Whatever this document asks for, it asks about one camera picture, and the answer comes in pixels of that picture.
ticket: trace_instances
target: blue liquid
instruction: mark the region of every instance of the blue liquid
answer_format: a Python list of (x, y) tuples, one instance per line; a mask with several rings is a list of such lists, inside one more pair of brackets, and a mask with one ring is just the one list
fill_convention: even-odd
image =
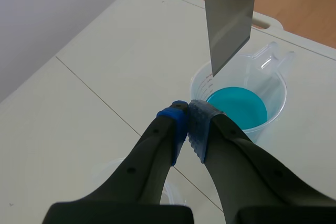
[(242, 130), (257, 127), (267, 121), (266, 107), (261, 98), (244, 88), (217, 90), (206, 101), (225, 112)]

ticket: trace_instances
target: wooden table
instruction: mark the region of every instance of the wooden table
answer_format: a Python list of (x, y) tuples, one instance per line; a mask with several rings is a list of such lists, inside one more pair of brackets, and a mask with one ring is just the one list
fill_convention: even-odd
[(293, 34), (336, 48), (336, 0), (255, 0), (254, 11)]

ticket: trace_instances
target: knife blade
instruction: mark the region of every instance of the knife blade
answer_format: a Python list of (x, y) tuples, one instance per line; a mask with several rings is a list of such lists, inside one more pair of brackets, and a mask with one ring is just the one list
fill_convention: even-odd
[(254, 0), (205, 0), (213, 76), (249, 40), (253, 6)]

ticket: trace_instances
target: plastic measuring cup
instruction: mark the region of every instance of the plastic measuring cup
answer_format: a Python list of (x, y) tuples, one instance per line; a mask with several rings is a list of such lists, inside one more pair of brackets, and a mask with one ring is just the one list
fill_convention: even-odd
[(260, 133), (277, 118), (286, 103), (287, 88), (283, 77), (295, 53), (286, 53), (282, 60), (278, 56), (278, 44), (272, 42), (254, 55), (235, 55), (215, 77), (208, 62), (192, 78), (191, 99), (206, 101), (214, 92), (226, 87), (240, 87), (254, 92), (266, 107), (267, 121), (243, 131), (256, 142)]
[[(96, 169), (93, 176), (93, 183), (98, 188), (101, 186), (118, 168), (118, 166), (123, 162), (125, 158), (115, 159), (107, 164), (104, 164), (100, 169)], [(180, 192), (177, 187), (167, 180), (164, 183), (162, 195), (161, 195), (161, 205), (185, 205), (186, 201), (182, 199)]]

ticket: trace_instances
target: white wall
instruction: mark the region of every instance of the white wall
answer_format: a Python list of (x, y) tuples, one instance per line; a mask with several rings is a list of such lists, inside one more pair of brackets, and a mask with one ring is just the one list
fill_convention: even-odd
[(114, 0), (0, 0), (0, 101)]

